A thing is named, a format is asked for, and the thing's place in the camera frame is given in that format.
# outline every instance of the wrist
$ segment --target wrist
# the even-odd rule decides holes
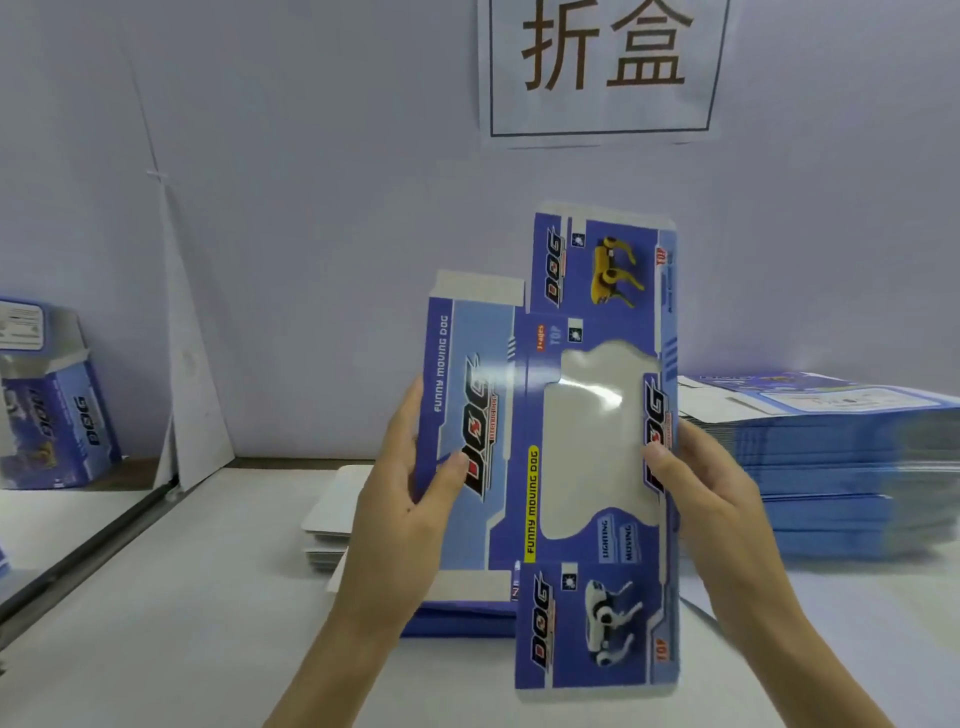
[[[402,625],[363,619],[334,603],[318,642],[328,645],[344,664],[379,669],[396,647],[402,631]]]
[[[738,633],[737,644],[748,662],[771,653],[799,656],[820,639],[799,604],[791,608],[757,610]]]

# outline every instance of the forearm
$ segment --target forearm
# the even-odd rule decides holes
[[[395,645],[334,611],[264,728],[349,728]]]
[[[893,728],[803,614],[757,619],[744,656],[789,728]]]

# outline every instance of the yellow robot dog image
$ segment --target yellow robot dog image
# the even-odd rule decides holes
[[[610,299],[620,299],[623,303],[633,308],[630,299],[616,290],[616,285],[626,280],[638,290],[646,290],[634,275],[629,271],[616,267],[616,261],[613,259],[614,251],[623,251],[630,259],[631,265],[636,265],[634,252],[622,240],[613,237],[605,237],[597,243],[596,250],[593,252],[593,284],[590,287],[590,298],[594,303],[606,303]]]

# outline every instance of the white robot dog image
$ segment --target white robot dog image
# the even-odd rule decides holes
[[[623,646],[615,651],[610,650],[610,640],[616,630],[629,623],[643,608],[643,602],[637,602],[627,612],[615,612],[611,597],[622,595],[632,586],[634,582],[628,581],[619,592],[608,592],[599,581],[587,584],[587,649],[599,667],[616,665],[630,653],[633,634],[627,635]]]

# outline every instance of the blue toy box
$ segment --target blue toy box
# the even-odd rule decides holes
[[[678,519],[640,452],[675,440],[676,233],[548,205],[533,259],[529,301],[522,280],[446,271],[430,299],[418,493],[451,452],[469,466],[428,598],[515,600],[520,689],[673,685]],[[634,603],[596,616],[608,581]]]
[[[16,310],[26,304],[18,302]],[[0,417],[0,481],[14,489],[83,486],[119,462],[77,315],[42,311],[28,349],[0,347],[6,417]]]

